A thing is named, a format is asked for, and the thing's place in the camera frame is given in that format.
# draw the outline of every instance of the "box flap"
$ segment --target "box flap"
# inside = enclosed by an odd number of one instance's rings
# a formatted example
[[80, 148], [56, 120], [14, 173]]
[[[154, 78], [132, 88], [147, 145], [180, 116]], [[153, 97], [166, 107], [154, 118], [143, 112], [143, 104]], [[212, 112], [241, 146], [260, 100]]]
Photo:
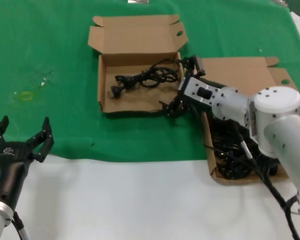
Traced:
[[177, 52], [188, 42], [178, 15], [95, 16], [88, 44], [102, 54], [154, 54]]
[[148, 16], [94, 16], [93, 22], [100, 27], [150, 27], [171, 25], [179, 21], [179, 15]]
[[278, 67], [269, 67], [268, 70], [276, 85], [290, 87], [297, 90], [297, 86], [291, 79], [286, 69]]

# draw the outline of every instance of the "table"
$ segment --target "table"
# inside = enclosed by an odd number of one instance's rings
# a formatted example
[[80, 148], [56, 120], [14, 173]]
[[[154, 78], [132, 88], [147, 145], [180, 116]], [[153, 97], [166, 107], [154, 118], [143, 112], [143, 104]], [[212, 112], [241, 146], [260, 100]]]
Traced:
[[[275, 186], [288, 199], [292, 183]], [[207, 161], [34, 162], [16, 207], [31, 240], [291, 240], [262, 184], [223, 186]], [[300, 233], [300, 217], [293, 215]], [[17, 240], [12, 225], [2, 240]]]

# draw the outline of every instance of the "green cloth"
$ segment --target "green cloth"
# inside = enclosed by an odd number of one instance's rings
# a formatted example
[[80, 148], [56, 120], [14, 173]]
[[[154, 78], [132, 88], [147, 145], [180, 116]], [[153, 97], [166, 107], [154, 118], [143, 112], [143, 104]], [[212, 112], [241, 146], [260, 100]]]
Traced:
[[179, 14], [183, 57], [277, 56], [300, 90], [300, 37], [289, 9], [270, 0], [0, 0], [0, 120], [24, 141], [49, 116], [52, 154], [112, 162], [205, 159], [189, 114], [108, 118], [97, 103], [98, 56], [88, 46], [92, 17]]

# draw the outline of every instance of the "black wire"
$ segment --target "black wire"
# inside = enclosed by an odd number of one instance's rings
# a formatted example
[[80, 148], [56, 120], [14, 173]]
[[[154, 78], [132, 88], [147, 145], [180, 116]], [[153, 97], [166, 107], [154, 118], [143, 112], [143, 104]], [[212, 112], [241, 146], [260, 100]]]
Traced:
[[291, 207], [297, 201], [298, 201], [297, 195], [293, 196], [288, 201], [286, 201], [286, 204], [285, 204], [285, 207], [284, 207], [284, 214], [285, 214], [285, 218], [288, 222], [289, 228], [291, 230], [293, 239], [300, 240], [298, 232], [297, 232], [297, 230], [294, 226], [294, 223], [292, 222], [292, 218], [291, 218]]
[[[158, 66], [162, 63], [170, 62], [175, 65], [177, 65], [177, 69], [173, 69], [166, 66]], [[180, 71], [180, 64], [178, 61], [173, 59], [164, 59], [159, 61], [158, 63], [152, 65], [148, 70], [141, 72], [140, 74], [134, 75], [134, 76], [125, 76], [125, 75], [116, 75], [115, 79], [116, 81], [123, 84], [123, 89], [131, 89], [133, 88], [137, 83], [140, 83], [141, 86], [145, 88], [156, 88], [159, 84], [162, 83], [174, 83], [179, 80], [178, 73]], [[146, 84], [147, 80], [151, 80], [152, 83]]]
[[23, 240], [22, 236], [20, 235], [20, 233], [19, 233], [19, 231], [18, 231], [16, 222], [15, 222], [14, 220], [11, 220], [11, 223], [12, 223], [12, 225], [14, 226], [16, 232], [18, 233], [18, 236], [19, 236], [20, 240]]

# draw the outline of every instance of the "cardboard box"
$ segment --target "cardboard box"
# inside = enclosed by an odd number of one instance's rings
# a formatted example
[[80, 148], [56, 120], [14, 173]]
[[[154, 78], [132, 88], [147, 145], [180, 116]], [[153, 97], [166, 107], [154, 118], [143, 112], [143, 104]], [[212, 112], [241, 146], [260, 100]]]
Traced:
[[[224, 57], [203, 58], [202, 63], [206, 72], [205, 79], [234, 87], [239, 92], [251, 96], [260, 90], [272, 86], [289, 86], [297, 89], [296, 85], [284, 68], [274, 67], [279, 63], [277, 57]], [[213, 146], [207, 115], [202, 115], [205, 136], [204, 142]], [[229, 180], [218, 171], [214, 151], [206, 149], [209, 173], [220, 184], [248, 184], [260, 181], [256, 174], [246, 178]], [[277, 175], [271, 177], [273, 181], [286, 179], [288, 176], [280, 166]]]
[[[177, 95], [179, 82], [161, 83], [156, 88], [137, 84], [120, 98], [113, 97], [111, 86], [116, 75], [134, 76], [163, 59], [180, 59], [178, 50], [188, 37], [178, 15], [94, 16], [88, 44], [98, 52], [97, 99], [104, 113], [159, 112], [159, 101], [170, 103]], [[174, 67], [173, 64], [162, 66]]]

